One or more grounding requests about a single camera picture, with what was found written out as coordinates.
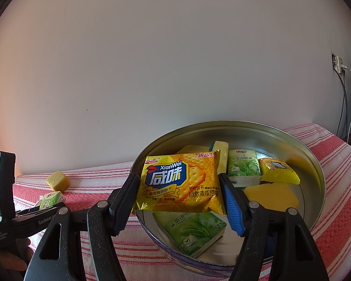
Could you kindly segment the person's left hand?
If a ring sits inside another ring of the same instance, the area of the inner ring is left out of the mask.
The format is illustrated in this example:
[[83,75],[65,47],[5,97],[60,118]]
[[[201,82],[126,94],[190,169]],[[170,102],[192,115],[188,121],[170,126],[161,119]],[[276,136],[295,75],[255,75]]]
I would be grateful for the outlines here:
[[31,260],[34,251],[30,247],[31,240],[26,238],[26,261],[16,256],[15,254],[10,253],[9,251],[1,251],[0,250],[0,263],[6,270],[13,271],[26,271]]

